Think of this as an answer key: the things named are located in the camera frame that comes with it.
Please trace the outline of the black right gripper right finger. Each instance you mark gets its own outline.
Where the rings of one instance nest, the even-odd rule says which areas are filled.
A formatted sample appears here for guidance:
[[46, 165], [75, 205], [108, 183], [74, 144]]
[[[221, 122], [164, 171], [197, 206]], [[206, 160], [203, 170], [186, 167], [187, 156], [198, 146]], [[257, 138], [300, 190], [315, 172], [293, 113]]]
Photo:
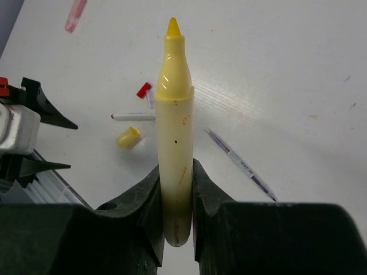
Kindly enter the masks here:
[[193, 233], [201, 274], [366, 273], [366, 247], [341, 206], [237, 202], [198, 161]]

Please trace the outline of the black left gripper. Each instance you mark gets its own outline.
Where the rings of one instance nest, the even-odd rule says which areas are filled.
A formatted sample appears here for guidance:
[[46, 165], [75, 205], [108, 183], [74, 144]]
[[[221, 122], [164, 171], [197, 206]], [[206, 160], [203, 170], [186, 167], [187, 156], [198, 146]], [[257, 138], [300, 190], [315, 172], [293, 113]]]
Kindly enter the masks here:
[[[25, 90], [21, 90], [21, 104], [38, 113], [41, 116], [42, 123], [61, 128], [78, 129], [74, 122], [67, 119], [52, 105], [45, 96], [40, 82], [23, 77], [21, 87], [25, 88]], [[17, 181], [19, 183], [31, 183], [36, 179], [36, 175], [41, 172], [69, 168], [71, 168], [69, 164], [47, 162], [23, 156]]]

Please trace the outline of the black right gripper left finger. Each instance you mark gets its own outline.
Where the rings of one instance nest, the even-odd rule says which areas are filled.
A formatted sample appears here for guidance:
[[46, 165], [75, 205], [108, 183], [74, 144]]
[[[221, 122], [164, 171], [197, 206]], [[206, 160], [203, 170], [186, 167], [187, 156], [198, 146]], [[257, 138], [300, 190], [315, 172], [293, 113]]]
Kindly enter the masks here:
[[96, 210], [2, 204], [2, 274], [156, 274], [162, 265], [159, 169]]

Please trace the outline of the yellow marker cap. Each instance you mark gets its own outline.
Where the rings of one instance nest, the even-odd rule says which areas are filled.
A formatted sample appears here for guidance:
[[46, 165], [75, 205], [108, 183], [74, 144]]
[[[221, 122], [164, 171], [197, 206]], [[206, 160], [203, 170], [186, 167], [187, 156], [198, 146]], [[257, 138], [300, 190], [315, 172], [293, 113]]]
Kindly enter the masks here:
[[120, 148], [133, 148], [140, 142], [140, 135], [139, 129], [129, 127], [116, 138], [116, 143]]

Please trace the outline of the pink highlighter pen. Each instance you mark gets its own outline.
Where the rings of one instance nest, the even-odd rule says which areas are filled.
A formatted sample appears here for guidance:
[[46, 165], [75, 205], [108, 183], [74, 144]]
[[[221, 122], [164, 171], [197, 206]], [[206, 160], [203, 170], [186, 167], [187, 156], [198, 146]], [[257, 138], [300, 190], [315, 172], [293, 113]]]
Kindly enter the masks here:
[[71, 7], [67, 21], [65, 23], [65, 30], [68, 33], [72, 33], [75, 30], [86, 4], [87, 4], [87, 0], [74, 0], [73, 1], [73, 5]]

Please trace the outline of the yellow marker pen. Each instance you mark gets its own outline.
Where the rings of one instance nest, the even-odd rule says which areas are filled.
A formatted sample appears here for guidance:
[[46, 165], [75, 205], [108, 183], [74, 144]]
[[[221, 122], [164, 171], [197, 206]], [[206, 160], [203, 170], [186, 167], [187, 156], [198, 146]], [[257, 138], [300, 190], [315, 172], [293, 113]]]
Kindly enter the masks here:
[[185, 54], [185, 37], [171, 18], [155, 94], [155, 120], [161, 185], [163, 233], [174, 247], [191, 231], [194, 86]]

